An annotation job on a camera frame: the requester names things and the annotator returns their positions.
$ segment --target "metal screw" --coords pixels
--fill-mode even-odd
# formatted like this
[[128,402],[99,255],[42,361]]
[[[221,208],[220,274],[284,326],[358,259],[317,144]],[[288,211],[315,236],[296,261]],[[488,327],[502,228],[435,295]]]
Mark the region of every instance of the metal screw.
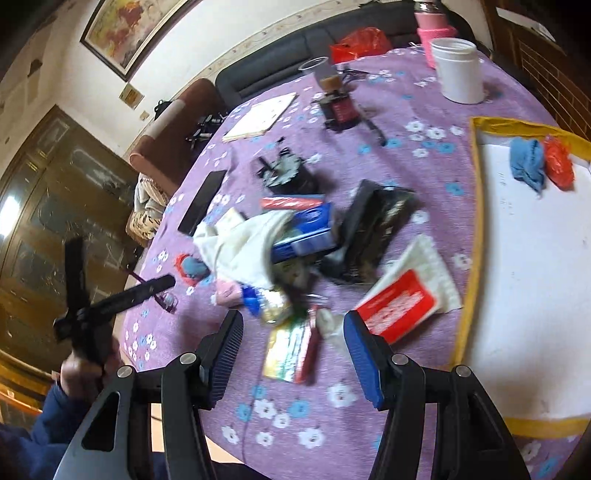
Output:
[[394,365],[406,365],[408,357],[403,353],[396,353],[392,356],[392,362],[394,362]]
[[117,376],[119,378],[125,378],[130,376],[134,372],[134,369],[131,368],[129,365],[124,365],[120,369],[117,370]]
[[469,377],[472,374],[472,370],[470,370],[466,365],[458,365],[456,367],[456,373],[460,375],[460,377]]
[[194,353],[184,353],[181,355],[181,363],[183,365],[192,364],[197,359],[197,355]]

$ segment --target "white board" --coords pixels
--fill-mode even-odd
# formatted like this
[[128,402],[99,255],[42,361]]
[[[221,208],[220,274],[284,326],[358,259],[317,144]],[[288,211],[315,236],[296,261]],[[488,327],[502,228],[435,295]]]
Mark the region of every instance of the white board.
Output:
[[541,195],[513,179],[509,148],[482,145],[480,306],[465,363],[505,417],[591,412],[591,174]]

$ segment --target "small device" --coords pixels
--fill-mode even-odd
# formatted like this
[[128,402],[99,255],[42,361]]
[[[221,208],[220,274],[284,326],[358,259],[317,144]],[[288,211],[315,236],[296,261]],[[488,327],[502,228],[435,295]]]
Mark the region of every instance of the small device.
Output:
[[207,175],[205,181],[201,185],[201,188],[195,195],[195,198],[191,202],[187,213],[178,225],[178,231],[193,236],[197,225],[201,223],[201,220],[207,215],[207,209],[213,198],[216,196],[217,191],[222,186],[224,177],[226,176],[227,170],[212,171]]

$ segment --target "red bag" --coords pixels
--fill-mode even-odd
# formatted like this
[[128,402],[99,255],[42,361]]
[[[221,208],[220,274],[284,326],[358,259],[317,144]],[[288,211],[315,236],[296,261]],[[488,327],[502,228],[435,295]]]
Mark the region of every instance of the red bag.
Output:
[[572,187],[574,182],[573,164],[569,149],[557,138],[547,136],[544,141],[545,170],[548,178],[561,190]]
[[342,63],[370,55],[383,55],[388,50],[392,50],[392,44],[384,32],[375,27],[355,30],[340,43],[330,46],[333,63]]

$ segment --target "black sofa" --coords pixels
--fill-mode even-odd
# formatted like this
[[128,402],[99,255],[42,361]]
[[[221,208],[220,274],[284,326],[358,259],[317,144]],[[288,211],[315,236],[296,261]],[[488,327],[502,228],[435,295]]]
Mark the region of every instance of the black sofa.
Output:
[[[357,10],[301,28],[223,69],[217,76],[216,87],[228,108],[233,109],[276,85],[299,77],[298,67],[306,60],[330,57],[330,45],[358,28],[379,28],[393,48],[407,47],[409,42],[420,43],[413,8],[413,0],[387,4],[373,1]],[[476,41],[468,22],[444,8],[458,36],[476,43],[488,54],[486,47]]]

